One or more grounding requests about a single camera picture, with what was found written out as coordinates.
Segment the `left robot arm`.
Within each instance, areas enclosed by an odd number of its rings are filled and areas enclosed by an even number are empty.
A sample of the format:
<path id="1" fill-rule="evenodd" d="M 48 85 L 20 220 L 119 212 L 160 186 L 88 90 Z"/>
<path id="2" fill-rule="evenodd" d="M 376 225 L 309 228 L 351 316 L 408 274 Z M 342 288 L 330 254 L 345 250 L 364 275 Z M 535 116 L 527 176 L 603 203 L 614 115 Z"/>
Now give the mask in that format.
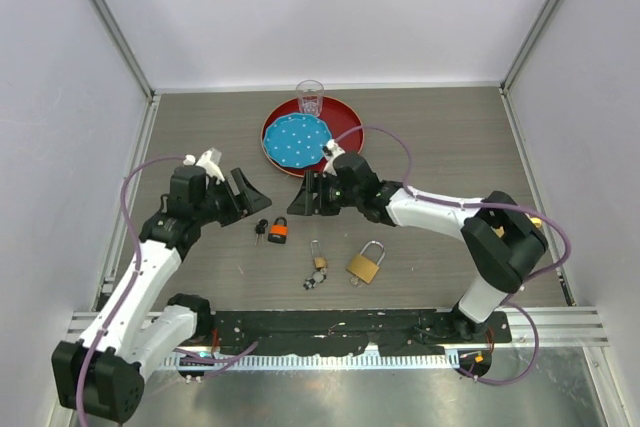
<path id="1" fill-rule="evenodd" d="M 211 338 L 211 307 L 197 295 L 180 294 L 154 322 L 145 320 L 204 226 L 226 227 L 271 204 L 239 168 L 229 179 L 214 163 L 174 170 L 159 210 L 133 234 L 134 256 L 114 293 L 76 341 L 52 354 L 59 402 L 81 425 L 91 416 L 126 423 L 160 363 L 185 341 Z"/>

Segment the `large brass padlock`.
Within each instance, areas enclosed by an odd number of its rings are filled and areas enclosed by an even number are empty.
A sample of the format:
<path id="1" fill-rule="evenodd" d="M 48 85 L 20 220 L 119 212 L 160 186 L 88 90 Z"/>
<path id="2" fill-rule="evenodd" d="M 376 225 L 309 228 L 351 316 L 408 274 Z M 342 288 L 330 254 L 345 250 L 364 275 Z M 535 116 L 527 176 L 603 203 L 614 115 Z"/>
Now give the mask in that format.
<path id="1" fill-rule="evenodd" d="M 373 249 L 378 256 L 371 258 L 367 256 L 367 252 Z M 367 242 L 358 253 L 356 253 L 346 266 L 346 271 L 361 280 L 361 284 L 369 285 L 377 275 L 380 264 L 386 256 L 384 245 L 376 240 Z"/>

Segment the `clear plastic cup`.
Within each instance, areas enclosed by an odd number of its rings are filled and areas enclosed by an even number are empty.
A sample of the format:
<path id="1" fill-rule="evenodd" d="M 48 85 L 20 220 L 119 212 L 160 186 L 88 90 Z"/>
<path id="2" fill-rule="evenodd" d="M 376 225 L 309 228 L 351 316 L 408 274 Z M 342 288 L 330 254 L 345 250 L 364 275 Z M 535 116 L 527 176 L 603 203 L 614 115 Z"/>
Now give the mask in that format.
<path id="1" fill-rule="evenodd" d="M 323 108 L 324 86 L 316 80 L 303 80 L 296 86 L 298 109 L 302 114 L 319 117 Z"/>

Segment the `blue dotted plate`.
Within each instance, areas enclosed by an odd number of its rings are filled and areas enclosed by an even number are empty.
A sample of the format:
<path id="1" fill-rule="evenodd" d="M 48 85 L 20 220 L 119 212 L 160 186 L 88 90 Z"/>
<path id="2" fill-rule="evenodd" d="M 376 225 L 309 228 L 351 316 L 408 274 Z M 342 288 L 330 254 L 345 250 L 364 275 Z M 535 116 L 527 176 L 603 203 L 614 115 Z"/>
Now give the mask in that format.
<path id="1" fill-rule="evenodd" d="M 278 117 L 266 128 L 263 147 L 280 167 L 305 169 L 324 159 L 323 147 L 331 139 L 328 125 L 320 118 L 291 113 Z"/>

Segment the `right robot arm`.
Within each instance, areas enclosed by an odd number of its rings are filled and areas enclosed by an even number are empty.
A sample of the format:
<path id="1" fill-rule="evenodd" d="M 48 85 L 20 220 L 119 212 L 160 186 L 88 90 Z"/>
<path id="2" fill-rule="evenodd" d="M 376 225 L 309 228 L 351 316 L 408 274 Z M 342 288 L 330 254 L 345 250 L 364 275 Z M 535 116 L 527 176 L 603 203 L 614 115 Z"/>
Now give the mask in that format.
<path id="1" fill-rule="evenodd" d="M 451 329 L 465 342 L 486 332 L 490 315 L 523 286 L 548 249 L 531 214 L 506 193 L 460 200 L 429 195 L 380 179 L 354 152 L 332 157 L 323 172 L 306 171 L 287 212 L 336 216 L 348 207 L 373 223 L 424 229 L 466 245 L 477 274 L 451 311 Z"/>

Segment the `orange black padlock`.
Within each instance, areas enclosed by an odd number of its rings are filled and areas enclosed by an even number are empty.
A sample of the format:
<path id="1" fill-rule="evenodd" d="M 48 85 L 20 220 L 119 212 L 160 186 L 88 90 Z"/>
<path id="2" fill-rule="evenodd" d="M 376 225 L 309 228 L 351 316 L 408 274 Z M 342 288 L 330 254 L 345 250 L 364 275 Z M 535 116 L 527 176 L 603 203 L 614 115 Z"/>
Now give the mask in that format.
<path id="1" fill-rule="evenodd" d="M 270 243 L 284 245 L 288 238 L 288 221 L 284 216 L 277 217 L 271 224 L 267 240 Z"/>

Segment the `black white keychain charm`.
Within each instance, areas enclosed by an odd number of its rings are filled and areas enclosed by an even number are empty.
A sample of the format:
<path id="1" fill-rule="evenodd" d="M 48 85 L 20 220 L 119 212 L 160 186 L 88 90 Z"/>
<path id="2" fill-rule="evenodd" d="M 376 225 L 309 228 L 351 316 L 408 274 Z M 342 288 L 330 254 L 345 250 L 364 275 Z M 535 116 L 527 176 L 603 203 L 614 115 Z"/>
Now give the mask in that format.
<path id="1" fill-rule="evenodd" d="M 307 278 L 304 281 L 303 287 L 305 290 L 314 289 L 319 284 L 323 283 L 326 280 L 326 278 L 327 278 L 326 269 L 316 270 L 309 278 Z"/>

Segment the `yellow cream mug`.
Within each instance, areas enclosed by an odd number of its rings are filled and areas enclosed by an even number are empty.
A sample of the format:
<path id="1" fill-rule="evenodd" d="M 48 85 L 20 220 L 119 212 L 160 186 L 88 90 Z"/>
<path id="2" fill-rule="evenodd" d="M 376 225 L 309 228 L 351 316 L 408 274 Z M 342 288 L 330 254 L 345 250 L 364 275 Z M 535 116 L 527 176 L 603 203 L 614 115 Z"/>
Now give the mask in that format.
<path id="1" fill-rule="evenodd" d="M 528 219 L 536 229 L 542 228 L 543 222 L 539 217 L 529 216 Z M 502 238 L 505 235 L 505 228 L 503 226 L 494 228 L 493 231 L 500 238 Z"/>

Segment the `small brass padlock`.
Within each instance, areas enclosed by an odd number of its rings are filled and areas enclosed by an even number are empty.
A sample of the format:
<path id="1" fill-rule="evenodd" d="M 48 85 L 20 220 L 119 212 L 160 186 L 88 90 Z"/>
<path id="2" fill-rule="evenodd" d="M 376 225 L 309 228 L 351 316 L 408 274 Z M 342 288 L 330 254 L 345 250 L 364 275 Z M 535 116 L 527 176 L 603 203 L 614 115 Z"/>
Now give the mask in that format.
<path id="1" fill-rule="evenodd" d="M 327 268 L 327 260 L 324 257 L 321 249 L 321 244 L 318 240 L 312 240 L 310 243 L 311 257 L 314 268 L 316 270 L 323 270 Z"/>

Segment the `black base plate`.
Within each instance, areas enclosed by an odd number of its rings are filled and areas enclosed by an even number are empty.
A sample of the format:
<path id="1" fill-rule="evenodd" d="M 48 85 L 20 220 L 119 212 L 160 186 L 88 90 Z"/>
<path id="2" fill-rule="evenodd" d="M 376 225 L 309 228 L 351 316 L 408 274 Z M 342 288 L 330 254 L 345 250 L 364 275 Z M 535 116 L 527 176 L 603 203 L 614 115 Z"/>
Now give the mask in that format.
<path id="1" fill-rule="evenodd" d="M 479 327 L 436 309 L 219 311 L 200 336 L 179 346 L 217 347 L 238 355 L 359 356 L 369 345 L 383 357 L 442 353 L 446 345 L 508 344 L 507 315 L 494 312 Z"/>

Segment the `black padlock keys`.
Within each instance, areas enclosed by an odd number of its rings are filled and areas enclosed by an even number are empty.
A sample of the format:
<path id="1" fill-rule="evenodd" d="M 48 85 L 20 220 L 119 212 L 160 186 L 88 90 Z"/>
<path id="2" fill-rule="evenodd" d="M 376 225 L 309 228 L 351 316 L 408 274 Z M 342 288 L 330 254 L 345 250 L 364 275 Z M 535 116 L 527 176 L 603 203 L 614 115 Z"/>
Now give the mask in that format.
<path id="1" fill-rule="evenodd" d="M 269 220 L 262 218 L 260 219 L 254 227 L 254 232 L 255 232 L 255 243 L 254 245 L 257 246 L 259 245 L 264 238 L 264 235 L 266 233 L 267 227 L 269 226 Z"/>

